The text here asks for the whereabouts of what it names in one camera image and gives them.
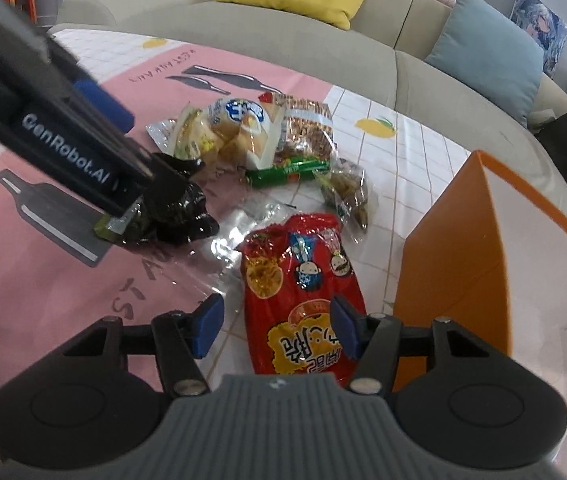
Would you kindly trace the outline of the black seaweed snack packet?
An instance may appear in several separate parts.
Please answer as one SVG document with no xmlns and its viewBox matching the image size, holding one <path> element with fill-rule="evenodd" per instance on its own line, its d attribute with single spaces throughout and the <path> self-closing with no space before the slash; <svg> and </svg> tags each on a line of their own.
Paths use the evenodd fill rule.
<svg viewBox="0 0 567 480">
<path fill-rule="evenodd" d="M 182 246 L 219 231 L 198 182 L 151 184 L 118 218 L 105 214 L 93 228 L 101 240 L 124 245 L 159 242 Z"/>
</svg>

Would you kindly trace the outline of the bread bun packet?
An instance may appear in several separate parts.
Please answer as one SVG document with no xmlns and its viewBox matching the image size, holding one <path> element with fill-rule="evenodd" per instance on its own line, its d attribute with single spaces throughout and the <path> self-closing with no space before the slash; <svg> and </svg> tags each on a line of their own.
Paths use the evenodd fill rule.
<svg viewBox="0 0 567 480">
<path fill-rule="evenodd" d="M 206 108 L 188 104 L 168 138 L 168 154 L 246 170 L 274 166 L 285 112 L 274 103 L 219 99 Z"/>
</svg>

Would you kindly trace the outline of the clear packet of white balls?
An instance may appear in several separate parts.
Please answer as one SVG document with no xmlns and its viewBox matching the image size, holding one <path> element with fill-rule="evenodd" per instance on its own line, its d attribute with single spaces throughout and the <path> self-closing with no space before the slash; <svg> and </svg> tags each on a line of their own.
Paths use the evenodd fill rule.
<svg viewBox="0 0 567 480">
<path fill-rule="evenodd" d="M 204 296 L 242 290 L 241 246 L 253 232 L 282 223 L 297 208 L 267 195 L 254 193 L 239 200 L 218 220 L 216 235 L 199 240 L 180 263 L 189 278 L 198 282 Z"/>
</svg>

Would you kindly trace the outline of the red snack bag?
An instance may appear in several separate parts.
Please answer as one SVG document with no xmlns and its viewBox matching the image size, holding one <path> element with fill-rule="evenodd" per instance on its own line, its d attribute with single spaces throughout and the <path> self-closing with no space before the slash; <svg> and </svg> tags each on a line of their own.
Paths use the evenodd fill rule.
<svg viewBox="0 0 567 480">
<path fill-rule="evenodd" d="M 241 246 L 248 352 L 259 375 L 331 373 L 340 385 L 355 362 L 330 323 L 335 296 L 366 311 L 334 214 L 293 214 L 253 231 Z"/>
</svg>

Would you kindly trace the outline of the green sausage stick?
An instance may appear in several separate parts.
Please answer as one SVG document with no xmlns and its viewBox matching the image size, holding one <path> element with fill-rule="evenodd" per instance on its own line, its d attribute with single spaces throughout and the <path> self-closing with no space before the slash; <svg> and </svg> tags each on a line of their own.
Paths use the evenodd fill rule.
<svg viewBox="0 0 567 480">
<path fill-rule="evenodd" d="M 252 188 L 271 188 L 314 180 L 315 174 L 325 174 L 329 170 L 329 159 L 294 157 L 283 159 L 279 165 L 267 169 L 246 170 L 244 177 Z"/>
</svg>

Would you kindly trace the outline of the peanut snack packet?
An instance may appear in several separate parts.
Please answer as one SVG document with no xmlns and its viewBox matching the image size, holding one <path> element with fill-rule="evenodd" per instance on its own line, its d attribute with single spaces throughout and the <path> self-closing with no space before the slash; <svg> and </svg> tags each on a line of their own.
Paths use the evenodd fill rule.
<svg viewBox="0 0 567 480">
<path fill-rule="evenodd" d="M 262 93 L 258 100 L 282 109 L 281 132 L 274 151 L 277 164 L 293 158 L 331 159 L 337 148 L 332 114 L 326 103 L 272 92 Z"/>
</svg>

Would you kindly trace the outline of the clear packet of brown nuts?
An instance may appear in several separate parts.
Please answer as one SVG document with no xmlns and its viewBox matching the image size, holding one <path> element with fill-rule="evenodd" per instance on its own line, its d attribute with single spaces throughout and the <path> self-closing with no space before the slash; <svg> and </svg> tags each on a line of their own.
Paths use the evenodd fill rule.
<svg viewBox="0 0 567 480">
<path fill-rule="evenodd" d="M 329 170 L 315 171 L 314 177 L 325 203 L 337 213 L 342 226 L 353 237 L 364 236 L 378 207 L 368 172 L 341 157 L 331 160 Z"/>
</svg>

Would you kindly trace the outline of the white gluten stick packet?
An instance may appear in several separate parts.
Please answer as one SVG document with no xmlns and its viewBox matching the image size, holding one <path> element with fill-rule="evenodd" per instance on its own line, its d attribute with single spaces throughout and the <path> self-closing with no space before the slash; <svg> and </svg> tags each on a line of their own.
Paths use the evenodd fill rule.
<svg viewBox="0 0 567 480">
<path fill-rule="evenodd" d="M 146 133 L 156 147 L 164 154 L 174 155 L 176 146 L 177 120 L 168 118 L 146 126 Z"/>
</svg>

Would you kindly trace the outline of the orange cardboard box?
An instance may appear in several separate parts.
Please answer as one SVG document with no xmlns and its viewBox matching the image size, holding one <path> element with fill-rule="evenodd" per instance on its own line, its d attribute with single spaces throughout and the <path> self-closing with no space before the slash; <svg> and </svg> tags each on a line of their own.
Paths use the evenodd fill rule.
<svg viewBox="0 0 567 480">
<path fill-rule="evenodd" d="M 412 326 L 451 318 L 567 401 L 567 216 L 472 153 L 405 237 L 394 313 Z M 567 435 L 556 463 L 567 474 Z"/>
</svg>

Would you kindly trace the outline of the pink white lemon tablecloth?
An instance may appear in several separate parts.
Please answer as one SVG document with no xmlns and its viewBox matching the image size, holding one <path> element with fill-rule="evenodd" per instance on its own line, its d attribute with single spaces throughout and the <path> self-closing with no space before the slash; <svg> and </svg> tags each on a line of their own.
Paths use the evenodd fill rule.
<svg viewBox="0 0 567 480">
<path fill-rule="evenodd" d="M 215 294 L 243 312 L 241 372 L 346 385 L 331 299 L 382 304 L 361 290 L 346 207 L 251 187 L 262 149 L 242 120 L 260 106 L 273 122 L 276 104 L 197 93 L 221 150 L 184 160 L 110 122 L 99 90 L 53 38 L 0 25 L 0 388 L 101 318 L 148 324 Z"/>
</svg>

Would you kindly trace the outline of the beige fabric sofa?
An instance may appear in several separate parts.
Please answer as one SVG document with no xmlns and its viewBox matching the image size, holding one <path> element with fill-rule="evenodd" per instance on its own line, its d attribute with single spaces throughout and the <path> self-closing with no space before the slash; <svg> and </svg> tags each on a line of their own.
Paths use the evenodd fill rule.
<svg viewBox="0 0 567 480">
<path fill-rule="evenodd" d="M 567 216 L 567 182 L 529 128 L 428 63 L 449 13 L 436 0 L 364 0 L 342 30 L 217 0 L 63 0 L 56 24 L 191 41 L 331 82 L 495 156 Z"/>
</svg>

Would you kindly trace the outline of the light blue cushion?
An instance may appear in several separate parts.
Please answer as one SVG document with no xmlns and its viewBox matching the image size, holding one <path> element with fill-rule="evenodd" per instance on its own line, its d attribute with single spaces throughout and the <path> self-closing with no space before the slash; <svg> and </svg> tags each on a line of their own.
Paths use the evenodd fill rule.
<svg viewBox="0 0 567 480">
<path fill-rule="evenodd" d="M 544 51 L 486 1 L 456 0 L 425 62 L 526 125 L 543 76 Z"/>
</svg>

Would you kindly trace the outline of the anime print cushion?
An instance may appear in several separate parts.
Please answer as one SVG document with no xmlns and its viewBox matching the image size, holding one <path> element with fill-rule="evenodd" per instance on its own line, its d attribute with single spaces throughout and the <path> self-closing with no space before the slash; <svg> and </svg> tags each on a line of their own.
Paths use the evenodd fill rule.
<svg viewBox="0 0 567 480">
<path fill-rule="evenodd" d="M 553 78 L 567 42 L 567 23 L 541 0 L 515 0 L 510 19 L 544 51 L 544 73 Z"/>
</svg>

